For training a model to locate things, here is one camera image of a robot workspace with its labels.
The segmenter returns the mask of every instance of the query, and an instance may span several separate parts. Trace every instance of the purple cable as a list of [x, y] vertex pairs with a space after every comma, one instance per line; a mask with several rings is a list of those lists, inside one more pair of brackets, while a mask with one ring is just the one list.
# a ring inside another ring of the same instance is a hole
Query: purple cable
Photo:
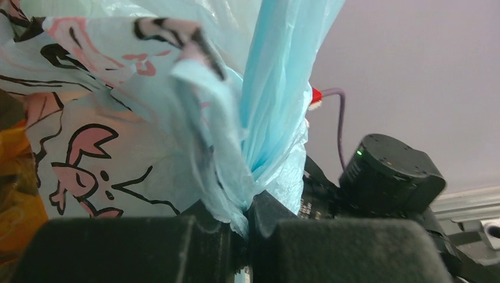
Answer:
[[338, 158], [340, 159], [340, 165], [342, 170], [346, 169], [346, 163], [344, 161], [344, 153], [342, 151], [342, 129], [344, 128], [344, 112], [346, 111], [346, 92], [341, 88], [329, 88], [321, 92], [323, 98], [328, 96], [339, 96], [340, 97], [340, 109], [338, 111], [338, 126], [337, 126], [337, 150]]

